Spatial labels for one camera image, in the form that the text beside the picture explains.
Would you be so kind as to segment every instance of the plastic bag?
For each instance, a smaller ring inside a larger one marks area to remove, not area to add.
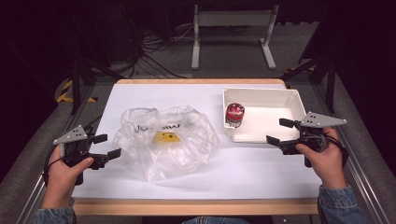
[[[219,138],[207,117],[189,105],[163,111],[128,109],[113,141],[121,161],[147,181],[184,175],[207,164]]]

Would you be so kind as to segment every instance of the white plastic container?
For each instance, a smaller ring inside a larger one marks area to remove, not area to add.
[[[229,104],[245,108],[241,126],[231,127],[225,119]],[[223,89],[224,128],[234,142],[266,143],[266,135],[281,141],[299,137],[295,128],[279,125],[279,119],[302,120],[305,110],[297,90]]]

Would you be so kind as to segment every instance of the white table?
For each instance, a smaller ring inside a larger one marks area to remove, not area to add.
[[[148,79],[114,85],[96,134],[107,153],[129,108],[190,105],[208,116],[221,144],[198,171],[163,181],[137,179],[120,163],[84,172],[75,188],[78,215],[203,216],[316,214],[319,178],[303,155],[284,156],[267,144],[235,143],[223,131],[222,89],[285,89],[280,79]]]

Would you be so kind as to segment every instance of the human hand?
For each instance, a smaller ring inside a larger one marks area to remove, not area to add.
[[[323,128],[323,132],[338,141],[335,129],[326,127]],[[329,146],[320,153],[304,144],[297,144],[296,149],[311,161],[315,173],[322,180],[323,187],[341,189],[347,186],[343,171],[342,153],[338,146],[329,143]]]
[[[68,207],[78,175],[93,163],[93,158],[87,158],[69,167],[58,160],[60,158],[61,148],[57,146],[50,159],[50,163],[55,163],[49,168],[49,182],[41,204],[43,209]]]

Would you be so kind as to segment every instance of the person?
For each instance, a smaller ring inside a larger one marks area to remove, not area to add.
[[[327,127],[323,132],[338,140],[335,129]],[[296,145],[296,149],[311,161],[315,173],[322,181],[318,195],[318,211],[322,223],[368,223],[363,210],[357,204],[352,188],[345,179],[342,155],[338,146],[329,143],[321,153],[303,144]],[[93,159],[88,158],[74,167],[68,167],[62,160],[58,160],[59,158],[61,158],[60,149],[56,147],[51,158],[51,162],[55,161],[55,163],[49,168],[49,183],[41,208],[35,213],[34,223],[76,221],[71,195],[78,175],[90,167]],[[246,224],[247,222],[233,217],[196,217],[184,223]]]

